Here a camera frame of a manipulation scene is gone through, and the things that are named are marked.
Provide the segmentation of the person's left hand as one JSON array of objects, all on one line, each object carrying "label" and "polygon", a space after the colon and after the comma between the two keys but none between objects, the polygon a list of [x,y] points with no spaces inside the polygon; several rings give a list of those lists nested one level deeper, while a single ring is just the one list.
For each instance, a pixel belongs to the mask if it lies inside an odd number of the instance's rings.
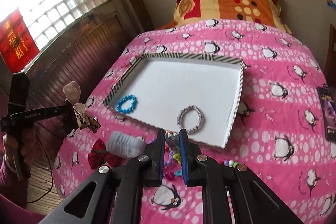
[{"label": "person's left hand", "polygon": [[[33,161],[36,152],[36,136],[33,131],[26,131],[23,133],[23,147],[21,149],[21,154],[23,156],[24,162],[29,165]],[[5,148],[6,159],[11,165],[14,164],[13,151],[19,148],[19,143],[15,137],[5,134],[3,136],[3,145]]]}]

